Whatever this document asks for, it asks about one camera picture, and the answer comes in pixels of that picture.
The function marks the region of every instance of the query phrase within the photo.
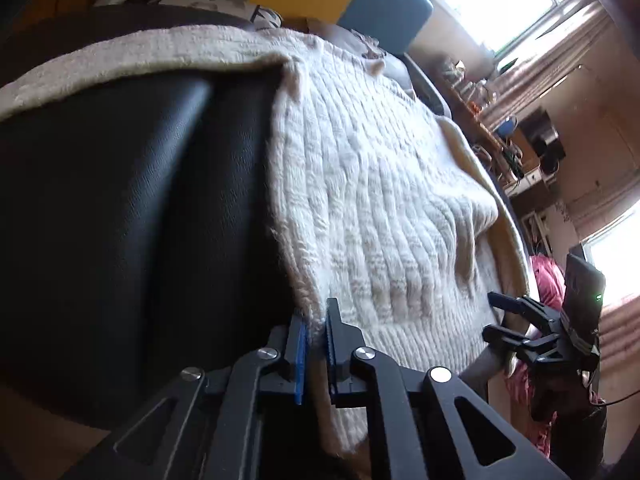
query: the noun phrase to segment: metal screw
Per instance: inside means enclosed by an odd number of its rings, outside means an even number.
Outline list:
[[[451,372],[443,366],[432,368],[429,374],[437,383],[448,383],[451,380]]]
[[[373,348],[369,348],[368,346],[361,346],[360,348],[356,348],[353,351],[353,354],[363,361],[369,361],[376,356],[376,351]]]
[[[189,381],[191,383],[193,381],[197,381],[202,377],[202,370],[195,366],[189,366],[180,372],[180,377],[183,380]]]
[[[269,348],[268,346],[265,346],[264,348],[258,349],[258,357],[260,359],[264,359],[265,361],[275,359],[276,357],[278,357],[278,351],[275,348]]]

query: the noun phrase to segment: black device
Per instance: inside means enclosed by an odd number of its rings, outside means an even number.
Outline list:
[[[332,403],[367,409],[373,480],[566,479],[446,368],[418,372],[367,347],[334,298],[325,350]],[[264,480],[262,421],[302,400],[305,351],[294,316],[230,368],[186,368],[63,480]]]
[[[575,374],[585,377],[585,387],[600,364],[598,322],[602,312],[604,275],[573,254],[567,255],[566,291],[560,312],[528,297],[510,298],[490,292],[489,304],[505,312],[519,314],[535,326],[542,336],[526,335],[502,326],[489,325],[482,338],[494,349],[514,351],[532,376],[537,374]],[[534,420],[546,420],[552,392],[537,389],[531,405]]]

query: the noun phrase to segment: black cable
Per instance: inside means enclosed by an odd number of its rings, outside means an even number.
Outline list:
[[[622,399],[612,400],[611,402],[591,402],[591,401],[590,402],[592,406],[598,406],[598,407],[613,406],[614,404],[622,402],[623,400],[627,400],[629,397],[633,397],[634,395],[637,395],[637,394],[640,394],[640,390],[636,390],[632,394],[628,394],[628,396],[622,397]]]

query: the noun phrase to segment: ribbed knit fabric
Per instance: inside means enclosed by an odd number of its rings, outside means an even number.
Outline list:
[[[381,76],[382,60],[286,29],[148,30],[33,69],[0,89],[0,119],[121,76],[267,64],[283,65],[269,154],[274,234],[316,340],[335,296],[343,321],[401,365],[462,370],[495,320],[486,293],[498,276],[508,294],[528,291],[524,250],[459,128]],[[352,449],[364,414],[329,420],[326,383],[314,389],[323,433],[337,437],[325,445]]]

